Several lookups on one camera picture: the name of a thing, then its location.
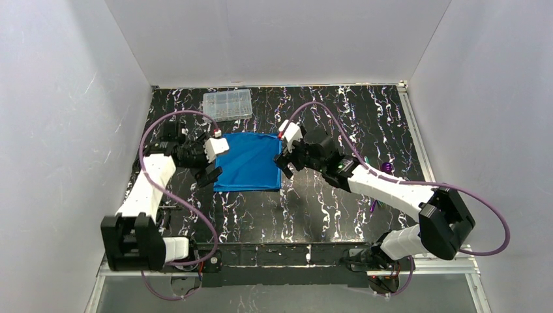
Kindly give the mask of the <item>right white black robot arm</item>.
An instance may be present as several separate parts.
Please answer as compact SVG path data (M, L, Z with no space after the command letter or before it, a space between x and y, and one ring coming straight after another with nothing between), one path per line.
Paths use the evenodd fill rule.
M371 197L410 216L415 225L388 231L366 252L356 255L357 263L390 264L414 254L431 253L452 260L475 226L460 194L447 187L413 185L366 165L338 151L322 128L306 131L295 123L279 128L282 152L275 164L287 178L299 171L317 171L331 186Z

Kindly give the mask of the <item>blue cloth napkin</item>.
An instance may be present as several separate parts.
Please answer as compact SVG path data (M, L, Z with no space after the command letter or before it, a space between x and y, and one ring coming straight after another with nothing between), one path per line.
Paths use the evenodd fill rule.
M230 150L217 157L222 169L213 185L215 192L276 191L281 188L281 169L273 158L282 152L276 134L227 133Z

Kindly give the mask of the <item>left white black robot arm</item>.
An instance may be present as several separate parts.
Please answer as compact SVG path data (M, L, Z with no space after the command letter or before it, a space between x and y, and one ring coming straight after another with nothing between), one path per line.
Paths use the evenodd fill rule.
M177 168L190 169L198 186L210 185L222 173L220 166L210 170L210 165L229 150L219 130L188 140L179 122L169 122L162 128L161 135L145 146L140 172L126 200L100 224L112 271L160 271L173 262L181 267L199 262L193 239L164 237L159 232L158 209Z

